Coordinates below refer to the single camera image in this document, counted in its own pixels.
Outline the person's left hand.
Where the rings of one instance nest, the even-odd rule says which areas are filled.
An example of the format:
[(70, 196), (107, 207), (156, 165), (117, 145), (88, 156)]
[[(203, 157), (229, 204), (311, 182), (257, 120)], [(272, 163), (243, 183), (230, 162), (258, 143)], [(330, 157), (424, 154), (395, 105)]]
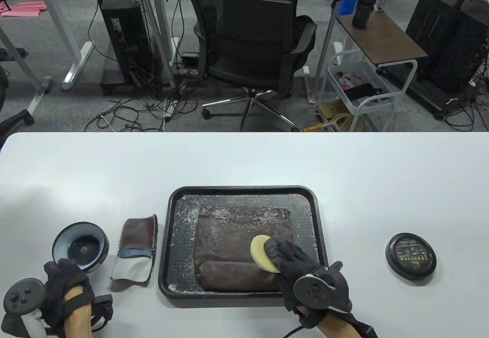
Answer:
[(52, 333), (67, 337), (67, 331), (75, 328), (91, 332), (95, 295), (88, 275), (64, 258), (46, 263), (44, 272), (48, 279), (40, 311)]

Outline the person's right hand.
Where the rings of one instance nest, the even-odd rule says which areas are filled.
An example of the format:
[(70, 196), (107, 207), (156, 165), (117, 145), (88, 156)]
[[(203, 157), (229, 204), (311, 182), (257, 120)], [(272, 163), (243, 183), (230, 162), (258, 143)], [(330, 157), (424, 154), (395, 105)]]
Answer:
[(264, 251), (279, 270), (277, 279), (286, 309), (298, 316), (304, 328), (318, 326), (329, 313), (343, 320), (352, 316), (341, 261), (325, 266), (290, 240), (276, 236), (265, 242)]

